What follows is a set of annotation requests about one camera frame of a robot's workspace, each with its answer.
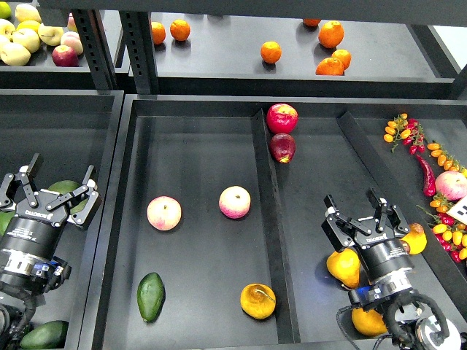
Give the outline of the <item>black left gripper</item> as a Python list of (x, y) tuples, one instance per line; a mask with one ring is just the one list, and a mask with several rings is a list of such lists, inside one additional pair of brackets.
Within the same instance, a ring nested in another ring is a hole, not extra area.
[[(61, 195), (59, 192), (40, 190), (38, 193), (34, 178), (43, 157), (35, 153), (31, 162), (21, 166), (16, 174), (8, 173), (1, 182), (1, 209), (13, 210), (19, 217), (33, 219), (53, 227), (62, 227), (67, 222), (85, 230), (89, 227), (102, 198), (97, 191), (96, 169), (89, 165), (84, 178), (72, 192)], [(23, 189), (26, 199), (16, 204), (15, 195)]]

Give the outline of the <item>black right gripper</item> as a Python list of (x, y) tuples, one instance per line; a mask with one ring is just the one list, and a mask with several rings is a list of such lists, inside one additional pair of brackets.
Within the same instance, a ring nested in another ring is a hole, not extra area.
[(339, 211), (332, 195), (325, 196), (327, 210), (323, 231), (335, 251), (341, 252), (351, 246), (369, 249), (382, 242), (402, 238), (409, 232), (409, 224), (403, 214), (395, 206), (388, 207), (387, 201), (379, 197), (373, 187), (367, 189), (366, 197), (375, 209), (374, 215), (353, 219)]

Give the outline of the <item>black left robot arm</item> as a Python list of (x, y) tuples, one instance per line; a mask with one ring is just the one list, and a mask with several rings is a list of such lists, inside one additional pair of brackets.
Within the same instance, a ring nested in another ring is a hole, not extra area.
[(42, 161), (34, 154), (28, 165), (1, 182), (1, 211), (12, 214), (1, 237), (1, 293), (24, 305), (23, 310), (1, 306), (2, 349), (20, 345), (44, 294), (69, 278), (69, 264), (55, 256), (65, 226), (87, 229), (102, 203), (94, 166), (88, 166), (76, 189), (60, 193), (36, 187)]

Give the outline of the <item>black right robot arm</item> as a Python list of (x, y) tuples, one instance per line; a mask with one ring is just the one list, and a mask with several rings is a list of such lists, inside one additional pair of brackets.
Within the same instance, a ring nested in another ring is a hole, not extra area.
[(466, 334), (407, 276), (414, 265), (401, 242), (409, 232), (402, 211), (372, 188), (366, 197), (374, 214), (360, 219), (342, 214), (331, 195), (324, 198), (324, 233), (336, 252), (353, 249), (368, 276), (368, 285), (350, 290), (351, 308), (381, 314), (386, 337), (400, 349), (465, 349)]

